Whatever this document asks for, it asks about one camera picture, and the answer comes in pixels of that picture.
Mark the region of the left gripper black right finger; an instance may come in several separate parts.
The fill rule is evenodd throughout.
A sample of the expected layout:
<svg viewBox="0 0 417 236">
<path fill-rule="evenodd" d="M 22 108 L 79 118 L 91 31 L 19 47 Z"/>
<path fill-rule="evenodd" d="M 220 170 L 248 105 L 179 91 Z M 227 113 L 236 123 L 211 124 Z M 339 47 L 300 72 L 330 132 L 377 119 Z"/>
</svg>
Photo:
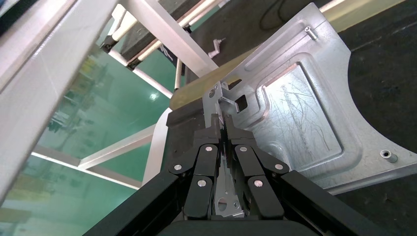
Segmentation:
<svg viewBox="0 0 417 236">
<path fill-rule="evenodd" d="M 225 116 L 226 153 L 235 190 L 245 216 L 283 219 L 284 208 L 276 194 L 278 179 L 289 166 L 260 149 L 252 132 L 235 127 L 232 116 Z"/>
</svg>

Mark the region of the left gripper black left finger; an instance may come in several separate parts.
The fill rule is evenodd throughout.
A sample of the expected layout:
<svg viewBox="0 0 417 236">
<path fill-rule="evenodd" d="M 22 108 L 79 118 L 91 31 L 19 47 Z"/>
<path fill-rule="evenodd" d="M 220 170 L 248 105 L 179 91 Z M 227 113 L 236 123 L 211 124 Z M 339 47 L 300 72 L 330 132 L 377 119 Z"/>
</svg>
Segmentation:
<svg viewBox="0 0 417 236">
<path fill-rule="evenodd" d="M 169 173 L 185 220 L 208 220 L 213 213 L 213 198 L 219 170 L 221 127 L 218 115 L 211 125 L 194 134 L 194 144 L 177 159 Z"/>
</svg>

